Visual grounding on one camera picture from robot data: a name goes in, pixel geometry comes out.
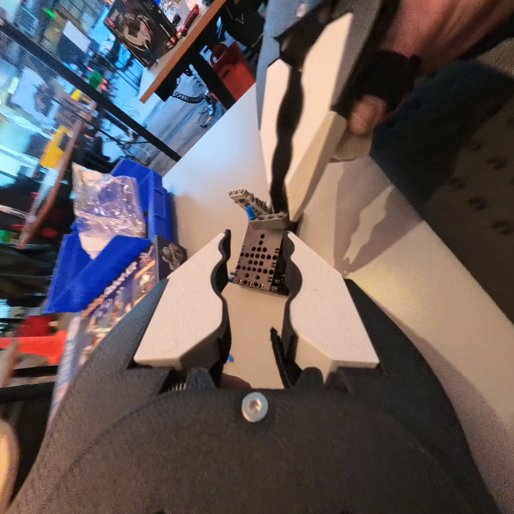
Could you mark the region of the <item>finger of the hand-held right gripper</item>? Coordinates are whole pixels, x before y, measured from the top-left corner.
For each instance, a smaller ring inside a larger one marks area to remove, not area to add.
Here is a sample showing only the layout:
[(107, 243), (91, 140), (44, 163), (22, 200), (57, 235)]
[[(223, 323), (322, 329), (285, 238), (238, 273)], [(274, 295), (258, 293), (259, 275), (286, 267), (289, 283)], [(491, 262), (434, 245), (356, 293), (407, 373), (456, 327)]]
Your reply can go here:
[(346, 121), (331, 106), (353, 14), (328, 24), (309, 51), (301, 73), (303, 106), (292, 138), (292, 160), (284, 180), (289, 219), (299, 221), (342, 138)]
[(283, 60), (267, 68), (260, 138), (273, 213), (287, 211), (285, 179), (301, 117), (301, 71)]

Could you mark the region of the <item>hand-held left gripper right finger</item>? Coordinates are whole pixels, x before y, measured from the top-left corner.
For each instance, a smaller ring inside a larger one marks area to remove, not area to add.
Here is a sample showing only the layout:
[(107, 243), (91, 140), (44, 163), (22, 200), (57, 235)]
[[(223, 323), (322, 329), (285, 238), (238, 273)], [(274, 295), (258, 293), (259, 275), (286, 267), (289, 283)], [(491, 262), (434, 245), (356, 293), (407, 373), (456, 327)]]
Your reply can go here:
[(282, 244), (286, 264), (281, 340), (300, 369), (375, 369), (378, 355), (342, 275), (292, 232)]

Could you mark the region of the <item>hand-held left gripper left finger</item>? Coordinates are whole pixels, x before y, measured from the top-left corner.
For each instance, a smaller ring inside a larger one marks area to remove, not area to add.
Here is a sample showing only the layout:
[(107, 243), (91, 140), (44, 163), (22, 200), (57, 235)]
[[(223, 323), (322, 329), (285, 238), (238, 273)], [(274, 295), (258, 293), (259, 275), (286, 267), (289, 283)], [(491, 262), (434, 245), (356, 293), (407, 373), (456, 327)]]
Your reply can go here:
[(216, 235), (168, 278), (135, 352), (137, 364), (224, 367), (231, 347), (227, 302), (231, 231)]

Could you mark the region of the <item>grey beam and connector assembly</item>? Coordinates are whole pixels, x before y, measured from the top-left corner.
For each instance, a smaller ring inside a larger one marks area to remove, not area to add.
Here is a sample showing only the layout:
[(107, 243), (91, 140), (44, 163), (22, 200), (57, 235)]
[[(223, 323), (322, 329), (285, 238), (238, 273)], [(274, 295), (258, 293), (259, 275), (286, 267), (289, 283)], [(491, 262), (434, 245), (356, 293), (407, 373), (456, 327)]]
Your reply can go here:
[(241, 209), (246, 209), (247, 207), (251, 207), (251, 210), (255, 216), (265, 216), (272, 215), (273, 210), (267, 202), (259, 199), (253, 193), (249, 192), (247, 189), (233, 189), (228, 192), (229, 198)]

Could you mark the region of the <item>person's right hand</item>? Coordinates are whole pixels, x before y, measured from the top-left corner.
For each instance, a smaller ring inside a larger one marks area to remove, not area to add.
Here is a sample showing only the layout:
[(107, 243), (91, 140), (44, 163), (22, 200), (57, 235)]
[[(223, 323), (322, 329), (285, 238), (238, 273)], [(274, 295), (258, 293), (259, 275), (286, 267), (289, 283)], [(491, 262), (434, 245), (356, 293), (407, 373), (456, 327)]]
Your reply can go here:
[(349, 132), (369, 134), (407, 98), (418, 75), (465, 55), (512, 16), (513, 1), (401, 1), (359, 78)]

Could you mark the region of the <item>orange black machine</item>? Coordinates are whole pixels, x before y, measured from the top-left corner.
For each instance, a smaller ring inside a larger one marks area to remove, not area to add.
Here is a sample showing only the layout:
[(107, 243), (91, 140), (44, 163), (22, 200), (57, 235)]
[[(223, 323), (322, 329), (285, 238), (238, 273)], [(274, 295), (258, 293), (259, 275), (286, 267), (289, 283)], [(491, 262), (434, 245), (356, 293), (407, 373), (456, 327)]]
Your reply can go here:
[(224, 86), (239, 100), (255, 84), (255, 75), (240, 46), (217, 44), (211, 51), (210, 63)]

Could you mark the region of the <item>blue robot kit box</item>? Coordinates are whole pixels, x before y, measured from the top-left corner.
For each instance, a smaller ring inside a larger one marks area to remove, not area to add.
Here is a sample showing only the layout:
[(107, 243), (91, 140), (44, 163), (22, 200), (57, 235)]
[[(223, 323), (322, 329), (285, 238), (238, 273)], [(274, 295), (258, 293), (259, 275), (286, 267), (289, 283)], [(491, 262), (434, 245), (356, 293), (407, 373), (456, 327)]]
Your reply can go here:
[(187, 257), (184, 247), (160, 236), (154, 237), (97, 298), (71, 318), (56, 374), (47, 428), (51, 426), (71, 381), (104, 337)]

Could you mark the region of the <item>wooden top workbench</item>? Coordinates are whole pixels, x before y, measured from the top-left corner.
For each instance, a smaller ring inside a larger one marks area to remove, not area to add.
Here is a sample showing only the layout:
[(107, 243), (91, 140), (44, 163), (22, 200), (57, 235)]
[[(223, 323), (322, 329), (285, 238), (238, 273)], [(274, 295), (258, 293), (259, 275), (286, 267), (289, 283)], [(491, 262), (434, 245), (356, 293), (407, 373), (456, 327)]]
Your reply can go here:
[(138, 99), (141, 103), (145, 103), (156, 93), (167, 76), (178, 70), (179, 64), (189, 65), (189, 62), (184, 61), (188, 51), (193, 50), (193, 47), (201, 42), (202, 33), (225, 3), (225, 1), (212, 1), (208, 7), (200, 10), (199, 15), (188, 28), (187, 34), (179, 38), (176, 45), (158, 59), (152, 67), (143, 70), (138, 93)]

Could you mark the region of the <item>blue storage bin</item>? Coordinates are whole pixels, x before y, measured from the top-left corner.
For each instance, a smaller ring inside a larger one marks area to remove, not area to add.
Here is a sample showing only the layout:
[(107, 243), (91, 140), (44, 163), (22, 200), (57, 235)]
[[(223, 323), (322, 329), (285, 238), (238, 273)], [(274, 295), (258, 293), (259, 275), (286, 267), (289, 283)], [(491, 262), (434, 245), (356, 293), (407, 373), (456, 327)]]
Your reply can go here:
[(113, 176), (135, 179), (141, 209), (145, 215), (148, 238), (116, 235), (92, 259), (82, 248), (78, 225), (63, 237), (50, 282), (44, 314), (79, 312), (97, 298), (150, 245), (155, 236), (173, 240), (170, 196), (162, 185), (162, 177), (141, 164), (122, 159), (113, 169)]

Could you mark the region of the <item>clear plastic parts bag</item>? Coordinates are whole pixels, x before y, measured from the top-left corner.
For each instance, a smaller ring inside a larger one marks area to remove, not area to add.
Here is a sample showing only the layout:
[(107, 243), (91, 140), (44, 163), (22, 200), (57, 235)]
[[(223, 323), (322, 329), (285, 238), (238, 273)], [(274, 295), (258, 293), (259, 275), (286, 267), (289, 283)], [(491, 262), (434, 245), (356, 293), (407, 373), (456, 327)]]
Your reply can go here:
[(116, 236), (145, 238), (137, 181), (71, 165), (75, 226), (82, 249), (95, 259)]

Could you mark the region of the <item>red plastic crate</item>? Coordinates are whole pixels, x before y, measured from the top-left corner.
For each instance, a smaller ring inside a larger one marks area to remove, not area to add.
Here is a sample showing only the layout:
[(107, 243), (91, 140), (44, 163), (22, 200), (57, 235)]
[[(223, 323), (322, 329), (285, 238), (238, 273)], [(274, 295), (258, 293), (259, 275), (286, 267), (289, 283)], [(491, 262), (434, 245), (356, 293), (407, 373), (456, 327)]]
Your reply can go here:
[(53, 314), (30, 316), (23, 320), (11, 336), (1, 336), (1, 350), (17, 341), (17, 351), (45, 357), (49, 365), (57, 365), (65, 348), (66, 330), (59, 330)]

